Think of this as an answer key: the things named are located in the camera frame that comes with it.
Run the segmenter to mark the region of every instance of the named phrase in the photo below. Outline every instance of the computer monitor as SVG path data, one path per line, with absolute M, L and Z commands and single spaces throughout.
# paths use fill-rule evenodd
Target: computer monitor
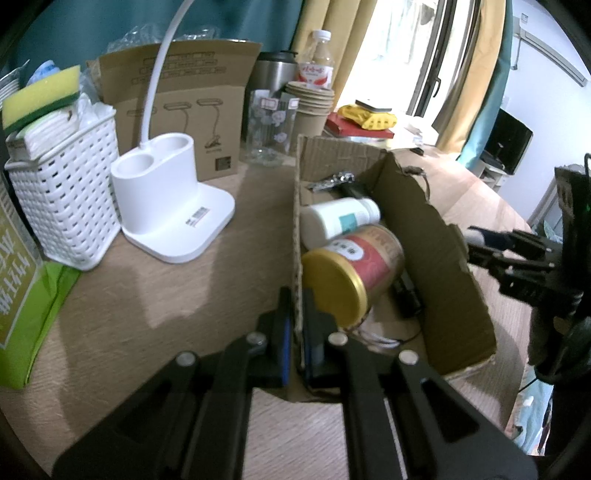
M 523 123 L 500 109 L 482 160 L 494 166 L 500 163 L 504 171 L 513 175 L 533 135 Z

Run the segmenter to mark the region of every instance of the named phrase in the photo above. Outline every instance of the green bag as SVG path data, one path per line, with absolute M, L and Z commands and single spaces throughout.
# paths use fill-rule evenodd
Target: green bag
M 28 383 L 43 339 L 79 275 L 41 259 L 0 181 L 0 385 Z

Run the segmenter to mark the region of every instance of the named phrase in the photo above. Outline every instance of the cardboard flap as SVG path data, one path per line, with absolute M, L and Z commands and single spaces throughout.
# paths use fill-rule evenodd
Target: cardboard flap
M 99 58 L 105 103 L 143 98 L 160 44 L 144 45 Z M 245 86 L 261 49 L 244 40 L 183 40 L 171 44 L 158 93 L 174 90 Z
M 343 142 L 338 138 L 300 137 L 298 157 L 300 179 L 319 181 L 339 171 L 348 170 L 371 188 L 382 170 L 385 150 L 369 145 Z
M 402 243 L 407 270 L 423 298 L 431 364 L 444 375 L 489 359 L 496 352 L 495 332 L 457 227 L 446 225 L 392 153 L 373 194 L 383 220 Z
M 364 181 L 382 220 L 401 241 L 407 270 L 426 306 L 422 323 L 429 363 L 442 375 L 466 375 L 493 358 L 493 323 L 479 284 L 467 264 L 467 248 L 456 225 L 447 225 L 425 198 L 420 182 L 402 173 L 393 153 L 326 137 L 300 137 L 294 202 L 295 331 L 301 333 L 299 213 L 312 203 L 307 181 L 350 170 Z

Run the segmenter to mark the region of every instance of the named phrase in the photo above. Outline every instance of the plastic bottle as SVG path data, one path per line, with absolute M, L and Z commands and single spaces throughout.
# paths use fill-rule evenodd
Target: plastic bottle
M 379 207 L 372 199 L 344 198 L 302 208 L 301 240 L 308 250 L 324 247 L 333 238 L 378 223 Z
M 312 40 L 298 60 L 298 80 L 309 88 L 330 88 L 335 61 L 329 49 L 330 32 L 314 30 Z

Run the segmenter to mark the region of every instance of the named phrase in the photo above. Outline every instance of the white lamp arm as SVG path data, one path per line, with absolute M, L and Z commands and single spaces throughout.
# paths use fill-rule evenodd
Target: white lamp arm
M 178 26 L 180 25 L 183 17 L 187 13 L 187 10 L 191 7 L 195 0 L 184 0 L 177 12 L 174 14 L 172 22 L 168 26 L 168 30 L 164 34 L 158 55 L 154 62 L 154 70 L 152 70 L 152 76 L 150 77 L 150 84 L 148 85 L 148 93 L 146 94 L 144 103 L 144 115 L 142 117 L 142 128 L 139 141 L 139 147 L 145 148 L 150 140 L 150 119 L 152 117 L 152 107 L 154 106 L 154 97 L 156 96 L 156 89 L 158 88 L 158 81 L 160 80 L 160 74 L 162 73 L 162 66 L 168 53 L 168 48 L 173 41 L 174 34 L 176 33 Z

